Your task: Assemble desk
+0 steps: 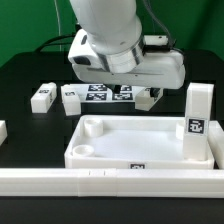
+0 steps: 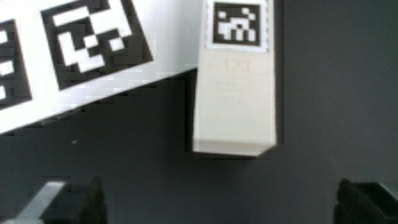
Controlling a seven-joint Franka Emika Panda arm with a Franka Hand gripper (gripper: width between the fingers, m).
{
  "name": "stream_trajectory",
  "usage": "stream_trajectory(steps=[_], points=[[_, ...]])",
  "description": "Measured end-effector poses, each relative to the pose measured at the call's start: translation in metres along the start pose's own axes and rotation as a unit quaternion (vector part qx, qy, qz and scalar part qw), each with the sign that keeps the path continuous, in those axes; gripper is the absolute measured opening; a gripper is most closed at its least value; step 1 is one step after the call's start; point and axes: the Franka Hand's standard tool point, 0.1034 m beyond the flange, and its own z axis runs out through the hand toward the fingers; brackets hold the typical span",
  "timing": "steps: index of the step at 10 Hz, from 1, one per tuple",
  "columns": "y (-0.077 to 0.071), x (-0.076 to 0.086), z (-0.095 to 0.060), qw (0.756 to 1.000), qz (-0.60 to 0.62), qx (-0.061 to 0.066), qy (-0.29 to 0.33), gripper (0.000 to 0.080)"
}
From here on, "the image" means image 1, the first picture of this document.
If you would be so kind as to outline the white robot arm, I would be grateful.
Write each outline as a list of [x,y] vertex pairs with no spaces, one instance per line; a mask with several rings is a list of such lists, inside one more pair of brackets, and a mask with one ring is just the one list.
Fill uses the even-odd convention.
[[123,85],[178,89],[184,56],[168,31],[145,35],[136,0],[70,0],[81,29],[68,59],[76,76],[118,93]]

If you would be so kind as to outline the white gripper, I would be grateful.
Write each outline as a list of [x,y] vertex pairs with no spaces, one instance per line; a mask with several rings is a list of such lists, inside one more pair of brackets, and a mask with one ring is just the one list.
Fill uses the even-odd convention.
[[68,60],[76,76],[86,83],[102,83],[120,93],[121,85],[152,87],[150,96],[157,97],[159,88],[179,89],[184,82],[184,57],[177,50],[168,52],[146,52],[143,61],[132,70],[118,66],[110,70],[110,64],[103,64],[100,57],[91,49],[87,33],[81,29],[71,45]]

